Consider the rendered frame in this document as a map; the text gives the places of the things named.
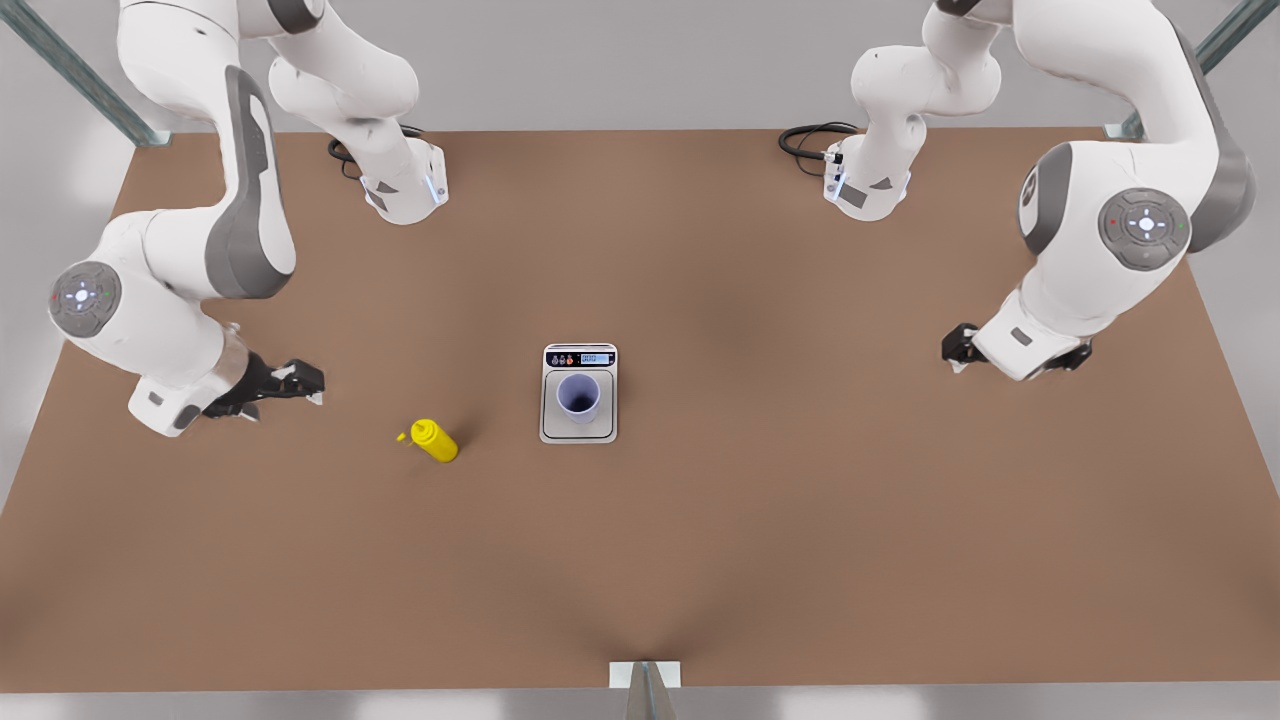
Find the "yellow sauce bottle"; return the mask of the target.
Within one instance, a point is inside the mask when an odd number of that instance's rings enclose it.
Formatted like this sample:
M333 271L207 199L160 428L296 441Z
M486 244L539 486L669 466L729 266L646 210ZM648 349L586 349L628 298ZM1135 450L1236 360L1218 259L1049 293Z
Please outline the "yellow sauce bottle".
M396 442L404 446L413 446L438 462L452 462L460 452L457 442L434 420L419 419L407 432L397 436Z

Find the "pale purple cup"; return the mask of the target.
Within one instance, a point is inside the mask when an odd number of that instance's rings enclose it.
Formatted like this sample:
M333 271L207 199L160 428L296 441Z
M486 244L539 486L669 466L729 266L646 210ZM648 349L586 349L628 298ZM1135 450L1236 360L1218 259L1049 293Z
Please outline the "pale purple cup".
M576 424L588 424L596 416L602 401L602 387L590 373L564 374L556 389L559 410Z

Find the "grey digital kitchen scale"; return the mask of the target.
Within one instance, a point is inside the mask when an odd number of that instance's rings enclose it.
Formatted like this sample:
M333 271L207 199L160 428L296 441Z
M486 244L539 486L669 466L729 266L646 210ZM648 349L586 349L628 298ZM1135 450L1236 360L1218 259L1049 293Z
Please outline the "grey digital kitchen scale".
M618 350L611 343L549 345L541 354L541 400L539 430L549 445L599 445L614 441L618 432ZM590 373L602 387L596 416L588 424L571 421L556 401L564 374Z

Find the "silver frame post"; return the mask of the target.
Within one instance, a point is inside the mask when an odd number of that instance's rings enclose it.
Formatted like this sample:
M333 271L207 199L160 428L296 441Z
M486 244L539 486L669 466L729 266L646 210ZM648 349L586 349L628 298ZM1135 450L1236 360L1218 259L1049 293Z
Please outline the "silver frame post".
M1268 15L1280 8L1280 0L1239 0L1231 10L1194 47L1185 47L1188 63L1194 73L1207 76L1244 38L1257 29ZM1134 110L1124 122L1103 126L1103 133L1110 140L1142 141L1146 127L1139 110Z
M681 685L680 661L609 662L609 688L627 691L623 720L677 720L669 689Z
M172 132L154 129L26 0L0 0L0 20L134 146L170 143Z

